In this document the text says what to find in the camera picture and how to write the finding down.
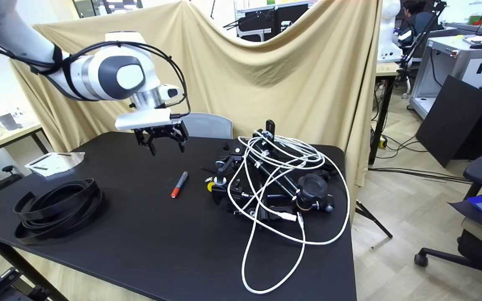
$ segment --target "wooden floor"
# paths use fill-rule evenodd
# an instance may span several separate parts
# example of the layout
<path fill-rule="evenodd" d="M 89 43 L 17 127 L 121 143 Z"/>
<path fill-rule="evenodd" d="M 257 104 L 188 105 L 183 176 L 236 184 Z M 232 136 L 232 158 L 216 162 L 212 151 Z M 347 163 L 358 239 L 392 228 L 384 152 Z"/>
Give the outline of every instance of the wooden floor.
<path fill-rule="evenodd" d="M 393 97 L 384 131 L 398 141 L 413 136 L 420 123 L 419 117 L 406 106 L 407 101 L 400 96 Z M 390 155 L 391 152 L 379 151 L 379 156 Z M 375 167 L 425 169 L 460 176 L 467 164 L 451 162 L 448 170 L 444 170 L 429 153 L 402 150 L 395 158 L 377 159 Z M 427 268 L 413 263 L 414 254 L 421 247 L 457 253 L 456 238 L 461 233 L 463 218 L 446 202 L 458 202 L 467 188 L 464 184 L 368 172 L 359 199 L 394 238 L 386 238 L 368 219 L 359 215 L 354 218 L 352 238 L 358 300 L 482 301 L 482 272 L 434 258 Z M 149 300 L 36 255 L 21 253 L 72 301 Z M 0 257 L 0 274 L 8 267 Z"/>

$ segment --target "coiled black belt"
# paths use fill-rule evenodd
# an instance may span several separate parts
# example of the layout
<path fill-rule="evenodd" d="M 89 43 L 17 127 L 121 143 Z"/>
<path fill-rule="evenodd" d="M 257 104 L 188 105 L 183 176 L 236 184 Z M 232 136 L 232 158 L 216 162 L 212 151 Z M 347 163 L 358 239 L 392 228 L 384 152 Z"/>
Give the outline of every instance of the coiled black belt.
<path fill-rule="evenodd" d="M 22 221 L 15 237 L 31 245 L 74 233 L 94 221 L 102 198 L 94 179 L 66 182 L 40 198 L 28 192 L 14 207 Z"/>

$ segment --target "person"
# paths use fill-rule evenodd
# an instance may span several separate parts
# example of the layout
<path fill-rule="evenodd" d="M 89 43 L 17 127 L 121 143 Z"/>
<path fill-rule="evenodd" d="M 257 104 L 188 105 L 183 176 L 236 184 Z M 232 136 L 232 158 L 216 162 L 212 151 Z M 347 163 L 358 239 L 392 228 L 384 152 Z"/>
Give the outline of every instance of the person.
<path fill-rule="evenodd" d="M 414 38 L 419 36 L 427 27 L 433 14 L 424 11 L 426 4 L 425 0 L 406 0 L 403 3 L 405 19 L 398 31 L 401 46 L 411 45 Z"/>

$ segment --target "white robot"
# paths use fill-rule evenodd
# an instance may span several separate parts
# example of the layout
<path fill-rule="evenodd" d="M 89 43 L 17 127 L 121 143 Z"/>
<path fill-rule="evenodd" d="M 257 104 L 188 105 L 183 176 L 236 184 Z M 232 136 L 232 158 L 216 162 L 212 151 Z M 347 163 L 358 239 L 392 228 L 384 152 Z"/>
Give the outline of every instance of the white robot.
<path fill-rule="evenodd" d="M 377 61 L 379 63 L 399 61 L 403 56 L 403 50 L 392 41 L 395 29 L 395 16 L 399 14 L 400 10 L 401 3 L 399 0 L 382 1 L 379 30 L 379 53 L 377 55 Z"/>
<path fill-rule="evenodd" d="M 61 51 L 33 28 L 26 25 L 18 15 L 17 0 L 0 0 L 0 51 L 11 58 L 31 62 L 32 71 L 42 74 L 66 95 L 77 100 L 122 100 L 130 98 L 136 111 L 120 115 L 115 127 L 134 130 L 138 143 L 147 145 L 153 154 L 152 140 L 170 137 L 178 141 L 181 151 L 187 140 L 187 130 L 180 119 L 190 112 L 186 86 L 183 92 L 170 84 L 161 84 L 155 74 L 151 53 L 137 32 L 113 32 L 105 35 L 106 41 L 95 55 L 73 55 Z M 172 67 L 175 63 L 163 56 Z M 187 101 L 187 114 L 172 114 L 168 108 L 174 104 L 165 101 L 178 95 Z M 150 135 L 145 139 L 143 133 Z"/>

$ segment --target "tan backdrop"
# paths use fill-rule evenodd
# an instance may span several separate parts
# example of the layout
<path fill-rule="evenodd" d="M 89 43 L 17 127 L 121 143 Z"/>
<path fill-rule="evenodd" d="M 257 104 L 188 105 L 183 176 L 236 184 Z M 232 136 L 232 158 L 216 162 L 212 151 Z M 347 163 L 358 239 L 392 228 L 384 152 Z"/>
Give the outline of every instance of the tan backdrop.
<path fill-rule="evenodd" d="M 103 41 L 107 32 L 140 32 L 183 70 L 194 112 L 230 118 L 236 135 L 250 135 L 271 118 L 279 135 L 346 151 L 354 202 L 355 185 L 363 185 L 367 171 L 381 2 L 320 0 L 264 43 L 226 37 L 186 0 L 35 29 L 69 53 Z M 166 62 L 154 62 L 163 83 L 179 85 Z M 115 118 L 130 110 L 129 101 L 68 99 L 27 66 L 12 65 L 56 151 L 115 131 Z M 174 109 L 185 110 L 184 105 Z"/>

